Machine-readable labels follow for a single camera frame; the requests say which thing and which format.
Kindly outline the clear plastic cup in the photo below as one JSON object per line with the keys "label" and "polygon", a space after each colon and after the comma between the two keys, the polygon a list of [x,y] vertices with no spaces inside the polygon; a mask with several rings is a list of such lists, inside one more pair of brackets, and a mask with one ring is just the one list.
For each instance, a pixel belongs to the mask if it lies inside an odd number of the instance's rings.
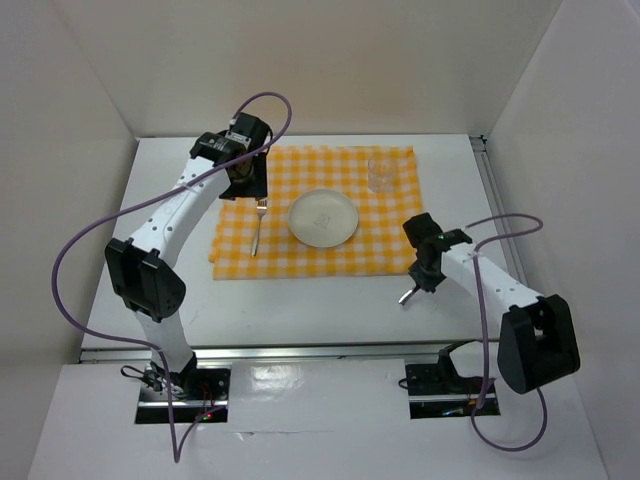
{"label": "clear plastic cup", "polygon": [[378,194],[394,191],[397,168],[395,160],[387,155],[372,156],[367,163],[368,187]]}

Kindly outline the silver table knife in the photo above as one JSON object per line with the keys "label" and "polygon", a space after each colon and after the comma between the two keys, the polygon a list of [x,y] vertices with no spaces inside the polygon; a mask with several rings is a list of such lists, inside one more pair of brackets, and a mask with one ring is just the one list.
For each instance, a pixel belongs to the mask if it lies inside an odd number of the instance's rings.
{"label": "silver table knife", "polygon": [[406,303],[420,290],[419,286],[415,286],[414,288],[406,291],[398,300],[398,304],[400,306],[405,306]]}

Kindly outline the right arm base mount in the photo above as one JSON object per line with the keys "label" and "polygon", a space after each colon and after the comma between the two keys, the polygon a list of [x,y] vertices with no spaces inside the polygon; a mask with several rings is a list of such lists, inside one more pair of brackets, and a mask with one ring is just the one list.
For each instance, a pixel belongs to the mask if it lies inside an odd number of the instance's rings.
{"label": "right arm base mount", "polygon": [[470,417],[482,387],[482,378],[462,377],[451,353],[466,342],[449,345],[438,352],[435,363],[405,366],[405,377],[397,384],[408,393],[410,418],[445,419]]}

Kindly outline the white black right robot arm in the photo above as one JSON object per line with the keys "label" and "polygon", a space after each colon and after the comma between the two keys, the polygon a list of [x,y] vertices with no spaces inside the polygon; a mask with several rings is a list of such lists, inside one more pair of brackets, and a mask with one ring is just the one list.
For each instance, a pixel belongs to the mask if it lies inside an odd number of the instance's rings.
{"label": "white black right robot arm", "polygon": [[452,280],[478,300],[481,328],[499,327],[497,366],[500,377],[518,394],[569,376],[581,367],[570,307],[554,294],[543,296],[509,275],[481,253],[499,236],[478,243],[462,229],[442,230],[405,223],[416,250],[409,268],[415,290],[429,293]]}

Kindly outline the yellow white checkered cloth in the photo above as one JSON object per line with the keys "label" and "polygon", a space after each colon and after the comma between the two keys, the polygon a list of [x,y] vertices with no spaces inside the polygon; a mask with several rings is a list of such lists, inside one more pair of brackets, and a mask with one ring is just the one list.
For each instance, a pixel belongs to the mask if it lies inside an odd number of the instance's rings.
{"label": "yellow white checkered cloth", "polygon": [[[375,155],[396,162],[394,191],[372,192],[367,163]],[[252,199],[222,204],[209,260],[216,280],[401,275],[414,259],[402,225],[422,213],[417,159],[411,147],[326,145],[274,147],[267,159],[268,210],[257,255],[251,247],[257,222]],[[343,193],[359,212],[355,234],[334,248],[313,248],[297,240],[287,213],[300,195],[315,189]]]}

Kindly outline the cream round plate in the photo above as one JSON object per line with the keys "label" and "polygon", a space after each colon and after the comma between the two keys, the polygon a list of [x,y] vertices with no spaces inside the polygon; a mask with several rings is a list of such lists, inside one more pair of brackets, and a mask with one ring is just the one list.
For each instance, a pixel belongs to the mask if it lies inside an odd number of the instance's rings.
{"label": "cream round plate", "polygon": [[359,212],[354,202],[343,193],[315,189],[292,202],[287,213],[287,224],[301,243],[313,248],[333,248],[355,234]]}

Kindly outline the silver fork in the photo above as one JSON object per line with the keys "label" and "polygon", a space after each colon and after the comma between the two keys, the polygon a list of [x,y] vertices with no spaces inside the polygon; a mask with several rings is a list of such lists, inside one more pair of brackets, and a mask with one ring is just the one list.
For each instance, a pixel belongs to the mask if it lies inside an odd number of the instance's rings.
{"label": "silver fork", "polygon": [[268,199],[267,198],[262,198],[262,199],[258,200],[257,201],[257,205],[256,205],[257,222],[256,222],[256,227],[255,227],[253,241],[252,241],[252,247],[251,247],[251,256],[252,257],[255,257],[257,255],[257,252],[258,252],[262,220],[263,220],[264,216],[266,215],[267,210],[268,210]]}

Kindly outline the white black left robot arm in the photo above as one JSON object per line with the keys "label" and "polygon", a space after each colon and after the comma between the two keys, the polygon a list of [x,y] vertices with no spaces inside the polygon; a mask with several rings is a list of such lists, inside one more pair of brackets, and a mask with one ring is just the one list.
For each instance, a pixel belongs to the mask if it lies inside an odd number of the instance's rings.
{"label": "white black left robot arm", "polygon": [[202,134],[189,151],[171,197],[126,239],[113,238],[105,247],[114,293],[153,346],[151,368],[158,383],[176,399],[196,390],[198,367],[179,315],[186,284],[174,267],[214,201],[265,198],[266,144],[272,137],[272,129],[263,123]]}

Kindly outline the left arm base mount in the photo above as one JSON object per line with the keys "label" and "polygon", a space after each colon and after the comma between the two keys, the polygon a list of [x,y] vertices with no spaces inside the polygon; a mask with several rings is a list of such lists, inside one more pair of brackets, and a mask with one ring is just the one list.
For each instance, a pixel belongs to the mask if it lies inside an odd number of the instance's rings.
{"label": "left arm base mount", "polygon": [[151,366],[144,370],[125,365],[120,374],[141,383],[135,423],[167,424],[168,398],[177,424],[189,424],[200,418],[205,423],[226,423],[230,390],[230,368],[197,369],[184,386],[168,389],[166,379]]}

